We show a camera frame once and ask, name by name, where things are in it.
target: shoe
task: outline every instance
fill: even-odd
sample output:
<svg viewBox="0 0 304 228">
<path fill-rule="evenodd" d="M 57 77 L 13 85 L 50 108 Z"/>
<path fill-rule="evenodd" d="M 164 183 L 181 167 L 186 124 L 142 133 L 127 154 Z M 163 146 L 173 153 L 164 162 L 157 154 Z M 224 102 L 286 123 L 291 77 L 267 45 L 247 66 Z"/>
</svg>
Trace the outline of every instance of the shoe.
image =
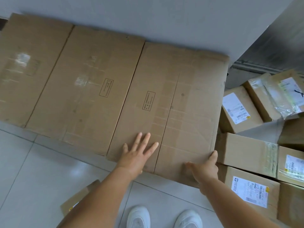
<svg viewBox="0 0 304 228">
<path fill-rule="evenodd" d="M 150 228 L 150 226 L 150 214 L 146 207 L 136 206 L 130 211 L 127 228 Z"/>
<path fill-rule="evenodd" d="M 203 228 L 203 223 L 200 215 L 189 209 L 178 216 L 174 228 Z"/>
</svg>

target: person's left hand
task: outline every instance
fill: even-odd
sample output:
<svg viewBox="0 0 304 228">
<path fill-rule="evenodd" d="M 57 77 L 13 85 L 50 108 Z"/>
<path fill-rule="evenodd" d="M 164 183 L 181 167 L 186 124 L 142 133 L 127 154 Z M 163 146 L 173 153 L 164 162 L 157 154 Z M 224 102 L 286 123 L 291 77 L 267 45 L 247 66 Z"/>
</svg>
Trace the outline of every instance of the person's left hand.
<svg viewBox="0 0 304 228">
<path fill-rule="evenodd" d="M 124 144 L 123 154 L 121 155 L 121 158 L 116 165 L 116 168 L 126 170 L 130 174 L 131 180 L 134 180 L 139 174 L 142 173 L 146 161 L 158 147 L 158 142 L 155 142 L 150 147 L 150 149 L 143 153 L 148 144 L 151 134 L 147 133 L 139 146 L 142 135 L 142 132 L 137 135 L 130 151 L 128 150 L 128 145 L 126 143 Z"/>
</svg>

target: cardboard box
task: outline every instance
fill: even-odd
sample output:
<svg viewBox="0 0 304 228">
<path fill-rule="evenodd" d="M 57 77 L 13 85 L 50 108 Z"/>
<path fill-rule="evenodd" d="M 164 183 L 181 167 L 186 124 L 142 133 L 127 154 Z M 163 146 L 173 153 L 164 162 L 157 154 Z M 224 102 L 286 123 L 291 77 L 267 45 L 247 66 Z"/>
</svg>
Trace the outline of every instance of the cardboard box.
<svg viewBox="0 0 304 228">
<path fill-rule="evenodd" d="M 272 122 L 282 117 L 279 111 L 276 110 L 274 100 L 263 84 L 263 80 L 269 77 L 271 77 L 270 73 L 264 73 L 243 84 L 264 122 Z"/>
<path fill-rule="evenodd" d="M 187 161 L 204 162 L 214 150 L 229 57 L 188 51 L 183 59 L 154 173 L 198 187 Z"/>
<path fill-rule="evenodd" d="M 219 180 L 266 217 L 276 219 L 280 184 L 233 167 L 218 164 Z"/>
<path fill-rule="evenodd" d="M 304 188 L 280 182 L 278 220 L 292 228 L 304 227 Z"/>
<path fill-rule="evenodd" d="M 304 152 L 279 147 L 277 179 L 304 187 Z"/>
<path fill-rule="evenodd" d="M 95 180 L 63 203 L 60 206 L 63 215 L 66 216 L 89 192 L 94 190 L 99 184 L 100 181 Z"/>
<path fill-rule="evenodd" d="M 272 75 L 263 84 L 284 119 L 304 111 L 304 82 L 295 70 Z"/>
<path fill-rule="evenodd" d="M 151 133 L 148 146 L 161 143 L 145 171 L 176 181 L 191 155 L 205 160 L 215 143 L 228 63 L 216 53 L 146 43 L 107 158 L 117 161 L 122 144 L 131 146 L 142 131 Z"/>
<path fill-rule="evenodd" d="M 263 124 L 243 86 L 224 92 L 219 127 L 223 133 L 239 133 Z"/>
<path fill-rule="evenodd" d="M 0 37 L 0 120 L 25 127 L 73 25 L 12 14 Z"/>
<path fill-rule="evenodd" d="M 276 177 L 278 145 L 236 134 L 218 134 L 215 143 L 219 163 Z"/>
<path fill-rule="evenodd" d="M 106 155 L 143 45 L 75 26 L 26 128 Z"/>
<path fill-rule="evenodd" d="M 304 117 L 285 121 L 278 144 L 304 151 Z"/>
</svg>

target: tile floor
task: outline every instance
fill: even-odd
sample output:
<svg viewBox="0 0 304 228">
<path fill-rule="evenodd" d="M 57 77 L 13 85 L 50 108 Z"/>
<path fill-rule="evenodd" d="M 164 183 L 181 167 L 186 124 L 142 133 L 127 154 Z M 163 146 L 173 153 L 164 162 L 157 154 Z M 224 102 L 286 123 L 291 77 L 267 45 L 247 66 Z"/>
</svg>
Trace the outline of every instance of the tile floor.
<svg viewBox="0 0 304 228">
<path fill-rule="evenodd" d="M 255 76 L 231 71 L 227 88 Z M 241 135 L 276 142 L 282 121 L 266 123 Z M 97 154 L 0 122 L 1 227 L 56 227 L 60 205 L 96 179 L 103 180 L 115 163 Z M 128 188 L 115 227 L 125 227 L 129 210 L 146 206 L 151 227 L 173 227 L 186 209 L 196 210 L 204 228 L 222 227 L 207 198 L 198 189 L 143 173 Z"/>
</svg>

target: person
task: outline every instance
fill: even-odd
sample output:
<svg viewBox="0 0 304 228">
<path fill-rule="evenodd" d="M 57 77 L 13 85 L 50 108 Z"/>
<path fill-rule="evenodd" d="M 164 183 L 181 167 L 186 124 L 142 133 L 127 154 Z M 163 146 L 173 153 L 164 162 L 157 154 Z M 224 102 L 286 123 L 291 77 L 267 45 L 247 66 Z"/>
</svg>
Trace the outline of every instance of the person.
<svg viewBox="0 0 304 228">
<path fill-rule="evenodd" d="M 128 149 L 123 145 L 123 153 L 115 169 L 100 185 L 81 200 L 60 222 L 57 228 L 110 228 L 114 226 L 118 209 L 123 196 L 131 183 L 142 173 L 142 169 L 158 147 L 154 143 L 144 152 L 150 133 L 141 141 L 142 133 L 136 137 L 134 145 Z M 275 223 L 259 214 L 227 185 L 218 180 L 218 168 L 215 165 L 217 152 L 203 164 L 187 162 L 186 167 L 192 171 L 203 193 L 224 228 L 278 228 Z M 176 220 L 174 228 L 202 228 L 200 216 L 192 210 L 186 210 Z M 150 228 L 150 215 L 143 206 L 133 208 L 127 219 L 127 228 Z"/>
</svg>

